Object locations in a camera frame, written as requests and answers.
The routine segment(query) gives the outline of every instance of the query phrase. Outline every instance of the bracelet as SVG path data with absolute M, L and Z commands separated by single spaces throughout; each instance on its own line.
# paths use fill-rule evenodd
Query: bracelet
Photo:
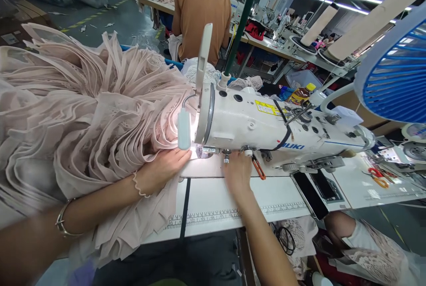
M 138 187 L 138 182 L 136 181 L 136 172 L 133 173 L 132 181 L 134 181 L 134 187 L 139 192 L 139 196 L 143 196 L 145 198 L 151 197 L 151 195 L 147 196 L 146 194 L 143 194 L 142 191 L 141 191 L 141 189 Z
M 75 198 L 73 199 L 69 199 L 67 201 L 67 203 L 62 207 L 61 211 L 59 212 L 58 218 L 56 220 L 55 226 L 58 228 L 59 232 L 64 236 L 64 237 L 77 237 L 77 236 L 81 236 L 83 234 L 71 234 L 69 233 L 65 227 L 63 226 L 63 223 L 65 222 L 63 220 L 63 214 L 65 213 L 65 210 L 67 209 L 68 205 L 74 201 Z

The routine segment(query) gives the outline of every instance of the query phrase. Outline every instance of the pink lace fabric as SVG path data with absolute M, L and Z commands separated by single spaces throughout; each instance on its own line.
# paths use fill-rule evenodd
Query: pink lace fabric
M 360 265 L 382 285 L 398 285 L 409 263 L 403 250 L 397 243 L 380 233 L 366 221 L 362 221 L 380 252 L 363 248 L 351 248 L 342 251 L 343 255 Z
M 38 53 L 0 47 L 0 228 L 131 175 L 177 147 L 177 114 L 193 92 L 159 54 L 123 52 L 114 32 L 88 48 L 37 24 Z M 192 116 L 196 100 L 187 102 Z M 130 255 L 175 213 L 178 176 L 86 234 L 71 268 Z

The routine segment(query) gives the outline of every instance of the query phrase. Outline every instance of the smartphone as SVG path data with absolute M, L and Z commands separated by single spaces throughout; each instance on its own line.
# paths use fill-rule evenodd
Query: smartphone
M 321 170 L 318 170 L 318 173 L 316 174 L 309 175 L 311 176 L 316 187 L 318 188 L 319 193 L 325 200 L 332 201 L 339 198 L 331 187 L 328 178 L 325 177 L 324 173 Z
M 328 209 L 306 174 L 296 172 L 290 175 L 311 214 L 318 220 L 328 215 Z

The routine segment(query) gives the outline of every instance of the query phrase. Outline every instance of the yellow sticker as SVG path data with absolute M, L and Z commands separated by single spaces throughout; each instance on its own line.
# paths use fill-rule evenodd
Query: yellow sticker
M 255 102 L 256 102 L 258 111 L 262 113 L 271 114 L 271 115 L 281 115 L 280 111 L 278 110 L 278 108 L 276 108 L 275 105 L 270 105 L 270 104 L 266 104 L 259 101 L 255 101 Z M 281 110 L 283 111 L 283 113 L 287 113 L 285 109 L 281 108 Z

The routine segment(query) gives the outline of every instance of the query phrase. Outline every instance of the measuring tape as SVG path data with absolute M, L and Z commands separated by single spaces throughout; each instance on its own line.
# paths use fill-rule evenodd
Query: measuring tape
M 263 215 L 285 213 L 286 211 L 293 211 L 299 208 L 306 208 L 305 203 L 293 202 L 260 206 Z M 207 211 L 201 213 L 188 213 L 186 216 L 186 227 L 240 219 L 241 214 L 237 208 Z M 176 229 L 180 228 L 181 225 L 182 215 L 173 215 L 165 229 Z

